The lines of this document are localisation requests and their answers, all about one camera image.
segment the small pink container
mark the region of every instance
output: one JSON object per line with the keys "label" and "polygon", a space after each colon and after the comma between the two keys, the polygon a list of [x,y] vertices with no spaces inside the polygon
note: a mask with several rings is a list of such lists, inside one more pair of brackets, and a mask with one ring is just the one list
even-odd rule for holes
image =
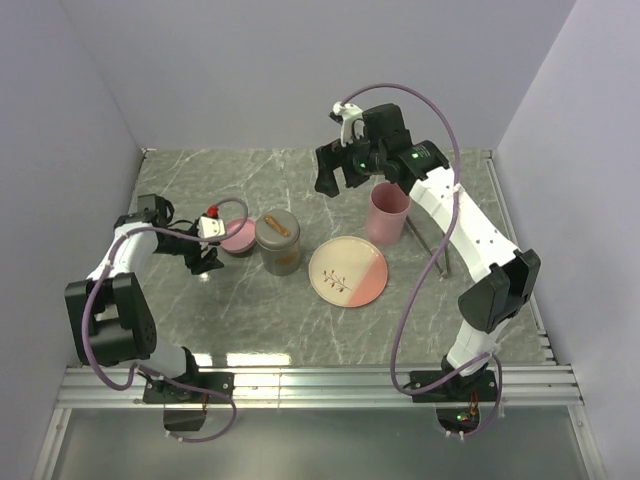
{"label": "small pink container", "polygon": [[371,243],[393,245],[400,239],[411,199],[395,183],[381,183],[371,191],[364,230]]}
{"label": "small pink container", "polygon": [[[242,218],[234,218],[226,224],[227,232],[233,232],[242,223]],[[233,237],[220,242],[220,246],[232,255],[248,252],[256,244],[256,222],[247,218],[247,222]]]}

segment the jar lid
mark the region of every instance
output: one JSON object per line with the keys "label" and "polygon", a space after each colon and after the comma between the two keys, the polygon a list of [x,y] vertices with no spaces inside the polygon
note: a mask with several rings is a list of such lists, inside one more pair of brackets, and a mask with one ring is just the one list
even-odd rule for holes
{"label": "jar lid", "polygon": [[[290,232],[283,235],[265,217],[271,217],[277,224]],[[300,224],[291,212],[286,210],[271,210],[262,215],[256,222],[256,240],[260,246],[269,250],[283,250],[293,245],[300,236]]]}

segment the white wall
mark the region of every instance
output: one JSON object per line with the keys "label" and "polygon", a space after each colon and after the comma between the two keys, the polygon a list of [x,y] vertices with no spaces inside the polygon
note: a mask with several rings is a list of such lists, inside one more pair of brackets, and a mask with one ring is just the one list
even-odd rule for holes
{"label": "white wall", "polygon": [[[316,147],[333,103],[409,84],[494,148],[575,0],[61,0],[139,145]],[[416,139],[449,145],[403,94]]]}
{"label": "white wall", "polygon": [[59,3],[0,2],[3,479],[31,477],[75,356],[65,285],[82,279],[107,248],[139,160]]}
{"label": "white wall", "polygon": [[612,479],[638,478],[640,3],[578,0],[498,148],[560,359]]}

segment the jar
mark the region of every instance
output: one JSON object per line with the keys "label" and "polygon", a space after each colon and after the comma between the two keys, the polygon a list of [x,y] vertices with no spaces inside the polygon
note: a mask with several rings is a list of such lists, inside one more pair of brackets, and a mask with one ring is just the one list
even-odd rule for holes
{"label": "jar", "polygon": [[256,222],[256,241],[267,272],[278,277],[300,267],[300,224],[291,212],[271,210]]}

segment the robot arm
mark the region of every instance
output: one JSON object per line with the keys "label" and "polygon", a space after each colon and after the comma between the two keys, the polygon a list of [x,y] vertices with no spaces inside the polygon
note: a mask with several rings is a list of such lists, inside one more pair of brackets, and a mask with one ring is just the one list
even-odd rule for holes
{"label": "robot arm", "polygon": [[[333,171],[339,167],[348,188],[361,185],[372,175],[384,175],[429,213],[443,231],[451,223],[453,193],[458,192],[459,217],[451,242],[475,285],[458,300],[464,321],[443,359],[443,370],[452,371],[491,352],[508,320],[529,300],[540,268],[536,253],[520,252],[500,234],[464,189],[454,184],[449,162],[433,143],[413,144],[397,105],[380,105],[363,112],[353,104],[338,103],[330,116],[341,123],[342,131],[339,140],[316,150],[316,191],[330,197],[338,195]],[[478,362],[463,370],[461,383],[473,381],[485,368],[486,362]]]}
{"label": "robot arm", "polygon": [[[144,227],[168,228],[173,207],[157,195],[138,198],[138,211],[118,219],[113,244],[127,232]],[[222,220],[201,216],[188,230],[192,236],[211,238],[225,233]],[[137,233],[120,245],[113,268],[96,298],[90,318],[90,341],[98,363],[114,366],[137,361],[171,378],[188,380],[197,373],[195,360],[186,348],[171,345],[157,336],[151,311],[138,283],[140,272],[154,253],[180,255],[194,275],[223,267],[215,246],[190,242],[168,235],[146,231]],[[86,280],[71,283],[65,290],[65,301],[78,357],[87,363],[81,336],[81,322],[88,293],[109,262],[108,254]]]}

